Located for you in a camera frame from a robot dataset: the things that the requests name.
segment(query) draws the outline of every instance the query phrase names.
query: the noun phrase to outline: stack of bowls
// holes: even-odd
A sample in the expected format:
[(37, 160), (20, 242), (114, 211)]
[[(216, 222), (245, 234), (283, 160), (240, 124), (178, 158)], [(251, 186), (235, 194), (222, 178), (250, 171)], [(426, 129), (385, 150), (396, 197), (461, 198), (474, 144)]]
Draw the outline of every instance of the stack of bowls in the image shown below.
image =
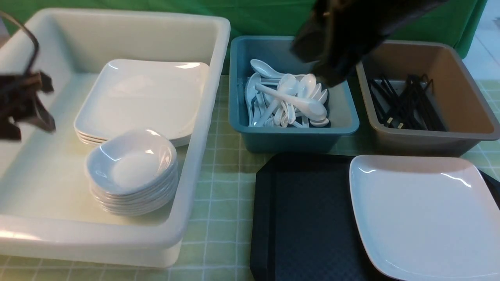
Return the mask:
[(140, 216), (174, 198), (179, 183), (174, 145), (152, 129), (135, 129), (96, 147), (87, 157), (90, 193), (107, 212)]

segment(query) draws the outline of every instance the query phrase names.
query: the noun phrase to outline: stack of plates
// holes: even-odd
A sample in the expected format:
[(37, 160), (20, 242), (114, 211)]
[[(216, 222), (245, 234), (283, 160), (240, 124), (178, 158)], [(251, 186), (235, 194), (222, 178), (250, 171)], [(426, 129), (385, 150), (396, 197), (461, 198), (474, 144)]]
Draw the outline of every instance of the stack of plates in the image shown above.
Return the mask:
[(174, 198), (179, 183), (174, 145), (152, 129), (136, 129), (96, 147), (87, 157), (90, 193), (119, 216), (140, 216)]
[(185, 146), (208, 72), (201, 62), (112, 60), (76, 116), (76, 135), (99, 145), (130, 129), (152, 127), (174, 146)]

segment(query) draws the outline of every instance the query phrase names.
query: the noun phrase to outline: spoon handle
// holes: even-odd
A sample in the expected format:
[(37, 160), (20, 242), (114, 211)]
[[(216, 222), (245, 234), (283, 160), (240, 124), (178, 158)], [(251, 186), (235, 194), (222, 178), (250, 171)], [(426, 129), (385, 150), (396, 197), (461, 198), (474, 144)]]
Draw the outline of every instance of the spoon handle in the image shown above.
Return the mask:
[(255, 127), (262, 127), (264, 125), (264, 123), (266, 122), (266, 120), (269, 118), (269, 116), (271, 116), (273, 111), (278, 107), (279, 104), (280, 104), (280, 101), (278, 99), (274, 99), (271, 102), (271, 104), (269, 105), (269, 107), (264, 111), (264, 113), (260, 117), (259, 121), (257, 121), (257, 123), (255, 124)]
[(256, 84), (255, 85), (255, 89), (258, 90), (258, 91), (261, 91), (261, 92), (264, 92), (268, 95), (271, 95), (277, 99), (280, 99), (284, 102), (290, 102), (288, 97), (290, 97), (289, 95), (286, 95), (286, 94), (283, 94), (283, 93), (280, 93), (279, 91), (275, 90), (275, 89), (272, 89), (270, 87), (266, 87), (262, 84)]

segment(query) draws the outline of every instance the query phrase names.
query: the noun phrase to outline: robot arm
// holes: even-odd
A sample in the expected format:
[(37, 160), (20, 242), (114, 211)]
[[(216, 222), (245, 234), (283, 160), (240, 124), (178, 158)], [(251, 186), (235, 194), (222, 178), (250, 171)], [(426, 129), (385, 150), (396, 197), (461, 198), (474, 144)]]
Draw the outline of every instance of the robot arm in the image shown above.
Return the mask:
[(303, 62), (329, 86), (345, 81), (364, 55), (398, 28), (448, 0), (316, 0), (292, 43)]

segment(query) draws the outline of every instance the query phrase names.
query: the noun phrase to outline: black tray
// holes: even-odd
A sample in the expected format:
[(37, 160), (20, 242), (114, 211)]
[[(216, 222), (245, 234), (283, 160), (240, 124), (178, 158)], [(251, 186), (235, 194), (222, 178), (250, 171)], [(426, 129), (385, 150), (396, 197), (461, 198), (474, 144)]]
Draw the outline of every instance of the black tray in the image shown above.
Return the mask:
[[(351, 204), (352, 156), (283, 153), (256, 175), (256, 281), (388, 281), (370, 262)], [(500, 183), (481, 172), (500, 208)]]

